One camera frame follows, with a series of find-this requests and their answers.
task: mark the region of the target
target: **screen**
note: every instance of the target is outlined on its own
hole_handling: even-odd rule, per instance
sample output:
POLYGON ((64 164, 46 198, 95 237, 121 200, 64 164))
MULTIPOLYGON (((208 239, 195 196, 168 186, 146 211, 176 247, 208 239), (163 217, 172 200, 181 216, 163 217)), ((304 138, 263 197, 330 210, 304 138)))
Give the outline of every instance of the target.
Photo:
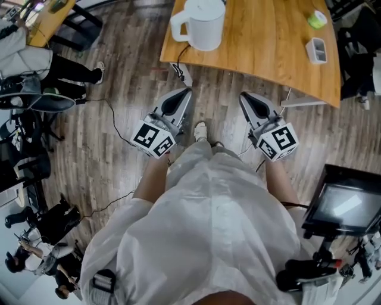
POLYGON ((326 184, 313 219, 366 228, 381 209, 381 195, 326 184))

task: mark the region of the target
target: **desk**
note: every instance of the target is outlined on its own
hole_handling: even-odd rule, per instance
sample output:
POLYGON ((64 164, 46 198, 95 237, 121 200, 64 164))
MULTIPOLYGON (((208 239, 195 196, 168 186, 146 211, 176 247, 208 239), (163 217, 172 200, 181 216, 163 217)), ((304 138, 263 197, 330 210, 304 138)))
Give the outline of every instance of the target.
POLYGON ((69 46, 70 48, 78 51, 82 51, 90 47, 102 29, 102 21, 85 11, 80 6, 76 5, 76 0, 67 0, 67 3, 63 8, 54 14, 50 13, 49 10, 54 3, 55 0, 47 0, 41 12, 38 13, 38 16, 33 24, 29 26, 27 23, 30 27, 28 45, 42 48, 46 45, 47 41, 52 39, 54 42, 69 46), (85 28, 70 20, 66 20, 66 17, 71 10, 84 16, 86 19, 85 21, 89 21, 94 25, 94 29, 85 28), (62 24, 65 24, 80 33, 81 36, 87 40, 86 45, 84 46, 76 41, 69 41, 65 38, 54 35, 62 24))
MULTIPOLYGON (((176 0, 172 15, 183 10, 185 0, 176 0)), ((329 21, 315 30, 307 17, 315 10, 330 20, 324 0, 227 0, 221 45, 211 52, 189 48, 181 57, 185 83, 192 86, 185 64, 250 74, 297 89, 310 97, 283 101, 284 107, 324 104, 340 106, 340 68, 335 33, 329 21), (312 38, 326 44, 327 64, 313 65, 305 44, 312 38)), ((170 24, 160 61, 173 63, 187 42, 176 42, 170 24)))

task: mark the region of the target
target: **white mug handle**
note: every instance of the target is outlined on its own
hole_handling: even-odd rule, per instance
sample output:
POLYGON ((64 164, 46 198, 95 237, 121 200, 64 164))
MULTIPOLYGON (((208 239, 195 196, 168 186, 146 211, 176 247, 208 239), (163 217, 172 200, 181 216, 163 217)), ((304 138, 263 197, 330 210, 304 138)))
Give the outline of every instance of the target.
POLYGON ((190 17, 185 11, 181 11, 178 14, 172 16, 171 18, 171 30, 172 37, 176 41, 189 41, 189 33, 188 35, 181 35, 181 25, 183 23, 189 23, 190 17))

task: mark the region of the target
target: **table leg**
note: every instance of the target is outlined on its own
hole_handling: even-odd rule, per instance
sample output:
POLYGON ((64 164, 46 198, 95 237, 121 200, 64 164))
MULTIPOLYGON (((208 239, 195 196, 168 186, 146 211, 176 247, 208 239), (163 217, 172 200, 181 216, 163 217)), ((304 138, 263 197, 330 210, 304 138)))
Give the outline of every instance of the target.
POLYGON ((88 30, 84 29, 79 24, 76 24, 70 20, 65 19, 63 21, 63 24, 65 24, 68 27, 71 27, 73 30, 76 30, 77 32, 81 33, 83 37, 85 37, 87 40, 92 41, 92 34, 88 30))
POLYGON ((69 48, 72 48, 72 49, 77 50, 77 51, 82 51, 83 50, 83 46, 79 45, 78 43, 69 41, 69 40, 67 40, 65 38, 62 38, 60 36, 57 36, 57 35, 53 35, 51 40, 53 42, 60 43, 62 45, 68 46, 69 48))
POLYGON ((325 105, 325 102, 320 101, 314 97, 303 97, 303 98, 295 98, 295 99, 286 99, 280 102, 282 107, 297 107, 297 106, 312 106, 312 105, 325 105))
POLYGON ((90 14, 88 11, 85 11, 82 7, 79 5, 74 5, 73 11, 84 16, 87 20, 91 21, 93 24, 95 24, 98 27, 103 26, 103 22, 99 20, 98 18, 94 17, 92 14, 90 14))
MULTIPOLYGON (((170 63, 170 65, 176 71, 176 73, 178 73, 177 63, 170 63)), ((186 86, 188 86, 188 87, 192 87, 193 80, 191 78, 191 74, 189 73, 188 68, 186 67, 186 65, 185 64, 179 64, 179 68, 183 72, 183 76, 184 76, 183 82, 184 82, 184 84, 186 86)))

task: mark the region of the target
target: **black and white marker cube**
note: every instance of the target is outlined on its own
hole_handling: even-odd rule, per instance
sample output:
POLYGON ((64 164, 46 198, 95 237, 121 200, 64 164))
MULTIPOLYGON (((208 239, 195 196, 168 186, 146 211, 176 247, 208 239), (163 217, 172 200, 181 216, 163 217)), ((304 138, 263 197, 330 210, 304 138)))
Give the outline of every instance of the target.
POLYGON ((169 131, 143 120, 138 122, 131 142, 156 159, 159 159, 176 143, 169 131))
POLYGON ((263 133, 258 140, 258 148, 271 161, 289 155, 298 145, 299 141, 291 123, 263 133))

